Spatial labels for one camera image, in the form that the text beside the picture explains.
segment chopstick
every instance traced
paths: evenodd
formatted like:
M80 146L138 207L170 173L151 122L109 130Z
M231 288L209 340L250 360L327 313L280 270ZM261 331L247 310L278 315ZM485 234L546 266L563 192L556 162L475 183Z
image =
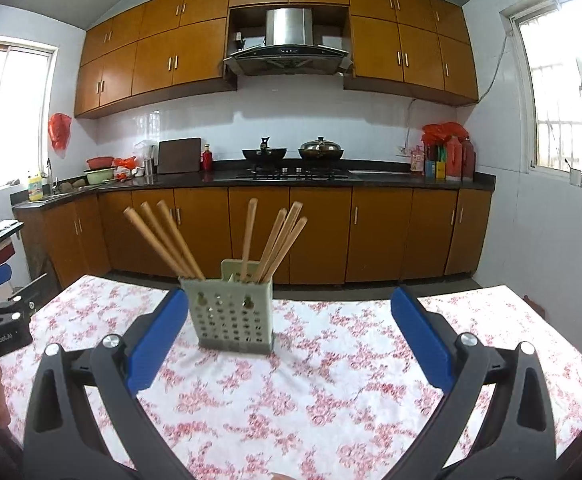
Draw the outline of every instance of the chopstick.
M184 254L184 260L186 261L187 265L193 270L193 275L198 280L205 279L204 274L202 274L202 270L198 267L196 259L191 254L191 250L187 245L186 241L184 241L184 237L180 233L178 226L175 223L175 220L171 217L171 213L169 212L169 207L166 205L164 200L160 200L158 202L158 209L162 212L162 216L164 216L164 221L166 222L169 230L171 231L171 235L175 238L175 241L180 246L180 250Z
M282 245L285 243L285 240L289 236L291 229L293 229L293 226L295 225L295 221L300 216L300 209L302 209L302 203L301 202L293 202L293 205L291 206L291 209L289 210L289 214L287 215L287 219L285 220L284 224L282 225L282 229L280 230L280 233L277 236L276 243L273 245L273 249L269 253L269 256L267 257L266 261L260 262L260 266L264 265L264 268L262 269L262 273L261 273L262 276L266 276L267 273L269 272L269 267L271 266L271 263L273 263L273 261L275 260L277 254L279 253L280 249L282 248Z
M178 276L184 276L185 278L193 277L193 272L191 272L191 269L189 269L189 266L186 264L184 258L178 252L177 248L173 244L173 241L171 241L169 236L166 234L166 232L158 222L158 219L155 218L155 215L153 214L153 211L149 203L142 202L140 209L142 209L143 213L145 214L146 218L149 221L149 224L153 228L153 231L155 231L155 234L158 235L158 238L162 241L162 243L167 248L171 256L173 256L173 259L178 263L180 269L184 270L184 273L178 274Z
M244 226L244 242L242 243L242 265L240 266L240 280L247 283L247 264L249 262L249 252L251 250L251 236L253 235L253 224L255 223L255 211L258 207L258 199L249 200L247 209L247 221Z
M300 218L298 220L298 222L295 225L295 227L293 228L293 230L289 233L289 236L287 237L284 244L282 245L282 248L280 249L279 253L276 255L275 260L273 260L273 263L271 263L269 270L267 270L267 273L264 275L262 282L266 283L266 282L268 282L268 280L270 280L273 277L273 274L276 272L280 263L282 263L282 260L284 259L284 257L287 256L287 253L289 252L289 249L293 245L293 242L295 242L295 239L298 238L300 232L302 232L302 229L305 228L305 225L306 225L306 216L303 216L302 218Z
M149 243L149 245L153 248L153 250L158 253L158 256L164 260L173 272L175 272L176 276L183 276L184 272L183 269L180 269L178 263L173 259L173 257L169 254L169 252L164 248L164 246L160 243L158 238L151 232L148 226L142 220L142 217L138 215L137 211L132 207L127 207L124 210L125 216L130 220L130 222L135 226L135 228L140 232L142 237Z
M277 235L280 233L280 229L282 229L282 223L285 221L285 217L287 216L287 210L281 209L277 212L276 221L273 222L273 227L271 228L271 234L269 235L269 239L267 240L267 244L264 246L264 250L262 251L262 257L260 258L260 263L258 264L258 270L256 271L253 281L255 283L260 283L260 279L265 271L265 262L269 259L271 255L271 251L273 250L273 244L277 240Z

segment backsplash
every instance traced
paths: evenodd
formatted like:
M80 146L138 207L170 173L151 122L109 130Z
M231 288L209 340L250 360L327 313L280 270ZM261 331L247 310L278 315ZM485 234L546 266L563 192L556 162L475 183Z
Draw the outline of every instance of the backsplash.
M242 158L271 137L287 157L318 136L344 149L344 158L404 160L396 155L407 133L410 98L342 89L341 76L257 76L239 78L237 92L166 101L98 120L98 154L130 156L143 139L201 137L215 160ZM409 145L428 123L455 121L455 108L416 101L411 107Z

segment floral tablecloth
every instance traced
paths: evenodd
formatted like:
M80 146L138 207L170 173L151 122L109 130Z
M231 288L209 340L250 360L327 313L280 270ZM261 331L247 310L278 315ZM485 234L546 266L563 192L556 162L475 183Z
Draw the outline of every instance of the floral tablecloth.
M34 342L1 359L12 413L23 436L37 362L47 344L95 345L150 312L163 290L84 276L32 320ZM561 454L582 429L582 355L506 286L422 298L457 332L484 344L538 350ZM140 402L198 480L255 480L274 472L306 480L381 479L441 399L400 331L388 301L274 301L269 357L206 351L184 324ZM450 463L478 433L493 387L485 386ZM132 465L97 391L89 398L113 457Z

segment metal screw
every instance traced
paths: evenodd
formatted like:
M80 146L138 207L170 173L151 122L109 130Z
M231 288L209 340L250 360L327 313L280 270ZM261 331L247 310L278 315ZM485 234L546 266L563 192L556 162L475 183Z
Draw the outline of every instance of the metal screw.
M460 343L465 346L476 346L478 344L478 338L469 332L465 332L460 335Z
M115 334L107 335L102 340L102 346L104 348L115 348L117 345L120 344L119 336Z
M529 341L523 341L520 343L520 350L522 350L527 355L533 355L536 351L536 348Z
M51 343L49 346L46 347L46 350L44 350L44 353L46 355L56 355L58 352L60 351L60 345L58 345L58 343Z

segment window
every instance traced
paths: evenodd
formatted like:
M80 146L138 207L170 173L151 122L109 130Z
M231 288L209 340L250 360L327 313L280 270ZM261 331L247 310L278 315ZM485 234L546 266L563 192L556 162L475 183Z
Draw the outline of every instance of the window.
M48 51L0 44L0 186L43 168L51 59Z
M532 166L582 171L582 0L552 0L513 17L535 111Z

